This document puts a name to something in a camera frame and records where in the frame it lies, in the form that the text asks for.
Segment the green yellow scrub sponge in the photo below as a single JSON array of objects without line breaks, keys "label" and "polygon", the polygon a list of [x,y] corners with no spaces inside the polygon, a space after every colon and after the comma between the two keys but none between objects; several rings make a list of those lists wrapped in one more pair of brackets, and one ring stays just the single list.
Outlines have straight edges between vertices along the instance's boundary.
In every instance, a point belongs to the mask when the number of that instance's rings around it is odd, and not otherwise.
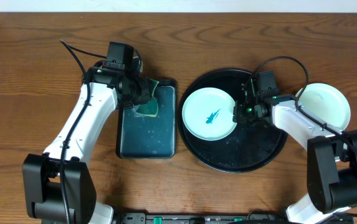
[{"label": "green yellow scrub sponge", "polygon": [[155,90],[158,84],[159,81],[150,79],[151,99],[146,104],[139,105],[135,109],[136,117],[151,117],[151,118],[157,117],[159,106],[158,106],[157,99],[155,98]]}]

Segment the pale green plate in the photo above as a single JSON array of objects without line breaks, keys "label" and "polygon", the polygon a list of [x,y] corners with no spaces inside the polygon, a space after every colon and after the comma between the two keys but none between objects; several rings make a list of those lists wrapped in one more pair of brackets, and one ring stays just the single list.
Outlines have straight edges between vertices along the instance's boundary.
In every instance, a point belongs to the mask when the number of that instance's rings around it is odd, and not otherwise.
[{"label": "pale green plate", "polygon": [[324,83],[308,84],[299,102],[307,113],[337,128],[346,129],[350,122],[348,100],[333,86]]},{"label": "pale green plate", "polygon": [[206,87],[192,92],[184,101],[182,119],[186,129],[195,137],[217,141],[236,128],[233,122],[235,101],[225,91]]}]

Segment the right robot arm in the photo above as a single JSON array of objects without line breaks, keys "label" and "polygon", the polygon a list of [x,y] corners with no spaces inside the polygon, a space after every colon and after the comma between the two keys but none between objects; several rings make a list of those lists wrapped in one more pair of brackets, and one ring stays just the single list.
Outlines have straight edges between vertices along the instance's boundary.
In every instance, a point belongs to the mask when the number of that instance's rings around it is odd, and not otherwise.
[{"label": "right robot arm", "polygon": [[357,206],[357,130],[346,132],[309,112],[273,81],[250,79],[251,93],[234,106],[234,122],[264,120],[307,151],[308,193],[286,209],[292,223],[325,223]]}]

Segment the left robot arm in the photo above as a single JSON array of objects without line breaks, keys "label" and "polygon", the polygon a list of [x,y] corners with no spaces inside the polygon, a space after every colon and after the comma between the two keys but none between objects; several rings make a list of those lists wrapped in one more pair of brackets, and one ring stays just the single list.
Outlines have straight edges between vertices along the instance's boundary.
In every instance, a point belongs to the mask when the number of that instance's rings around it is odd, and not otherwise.
[{"label": "left robot arm", "polygon": [[27,214],[42,223],[111,223],[114,209],[98,202],[88,170],[95,143],[117,109],[151,99],[151,83],[132,66],[101,60],[83,76],[78,101],[62,130],[41,155],[22,165]]}]

